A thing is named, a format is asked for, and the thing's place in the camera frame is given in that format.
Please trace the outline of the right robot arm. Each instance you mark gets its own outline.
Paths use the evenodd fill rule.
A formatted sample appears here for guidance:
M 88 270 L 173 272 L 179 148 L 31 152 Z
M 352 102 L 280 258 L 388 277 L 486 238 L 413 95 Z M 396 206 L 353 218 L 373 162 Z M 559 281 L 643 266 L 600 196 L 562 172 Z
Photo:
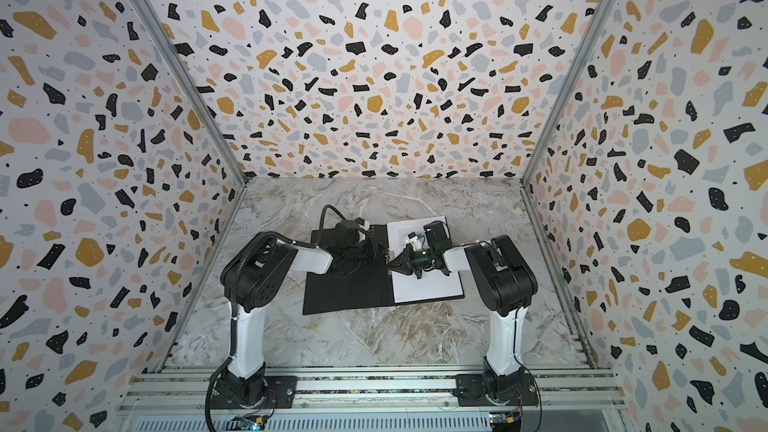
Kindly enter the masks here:
M 489 345 L 482 374 L 464 379 L 456 396 L 500 405 L 524 398 L 532 376 L 522 360 L 523 322 L 538 281 L 509 236 L 455 245 L 447 223 L 433 220 L 421 234 L 407 234 L 386 268 L 419 279 L 435 270 L 446 276 L 469 272 L 490 313 Z

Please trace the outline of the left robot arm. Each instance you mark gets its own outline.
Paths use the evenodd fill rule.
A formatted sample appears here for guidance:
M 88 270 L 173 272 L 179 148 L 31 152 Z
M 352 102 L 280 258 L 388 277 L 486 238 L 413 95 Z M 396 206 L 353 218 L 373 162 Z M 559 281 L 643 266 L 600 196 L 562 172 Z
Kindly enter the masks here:
M 305 315 L 393 303 L 384 225 L 342 220 L 331 229 L 315 230 L 312 238 L 305 243 L 278 232 L 260 232 L 221 273 L 230 305 L 230 349 L 212 381 L 221 394 L 231 394 L 243 406 L 266 396 L 265 311 L 291 272 L 306 275 Z

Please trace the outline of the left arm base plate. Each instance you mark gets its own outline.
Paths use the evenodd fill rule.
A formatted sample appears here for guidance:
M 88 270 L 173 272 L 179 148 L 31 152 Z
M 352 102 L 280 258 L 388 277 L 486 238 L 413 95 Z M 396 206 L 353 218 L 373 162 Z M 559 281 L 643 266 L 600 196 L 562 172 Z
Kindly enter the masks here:
M 241 380 L 227 374 L 217 379 L 207 404 L 211 410 L 290 409 L 297 382 L 291 375 L 255 375 Z

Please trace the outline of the white text paper sheet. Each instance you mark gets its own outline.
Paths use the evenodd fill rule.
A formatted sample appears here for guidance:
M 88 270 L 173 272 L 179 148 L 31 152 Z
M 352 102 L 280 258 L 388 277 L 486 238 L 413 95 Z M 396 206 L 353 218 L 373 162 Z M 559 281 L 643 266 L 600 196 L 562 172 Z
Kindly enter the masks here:
M 447 223 L 443 216 L 388 223 L 386 232 L 389 252 L 386 264 L 401 255 L 409 232 L 421 233 L 423 226 L 432 221 L 445 221 Z M 393 297 L 396 305 L 464 297 L 461 277 L 456 271 L 449 269 L 450 275 L 446 277 L 440 271 L 433 270 L 425 272 L 422 278 L 417 278 L 415 275 L 406 276 L 402 273 L 392 272 L 387 267 L 386 270 L 392 279 Z

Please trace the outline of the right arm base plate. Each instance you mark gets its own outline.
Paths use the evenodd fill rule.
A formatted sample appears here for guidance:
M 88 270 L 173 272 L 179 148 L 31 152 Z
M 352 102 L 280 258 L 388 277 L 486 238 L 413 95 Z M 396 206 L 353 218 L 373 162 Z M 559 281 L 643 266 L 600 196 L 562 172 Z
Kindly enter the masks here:
M 462 407 L 537 406 L 538 388 L 525 371 L 509 376 L 496 377 L 492 372 L 459 374 L 452 394 Z

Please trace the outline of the orange folder black inside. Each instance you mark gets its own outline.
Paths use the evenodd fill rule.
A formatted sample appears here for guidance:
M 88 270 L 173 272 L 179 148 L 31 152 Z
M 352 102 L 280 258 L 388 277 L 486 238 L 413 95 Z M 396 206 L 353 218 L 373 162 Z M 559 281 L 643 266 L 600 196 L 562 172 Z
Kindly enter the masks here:
M 323 275 L 307 275 L 303 303 L 305 315 L 396 306 L 392 279 L 385 267 L 389 252 L 386 225 L 370 225 L 370 230 L 387 247 L 385 256 L 359 270 L 331 270 L 330 266 Z M 333 228 L 312 231 L 311 240 L 326 250 L 326 240 L 330 238 Z

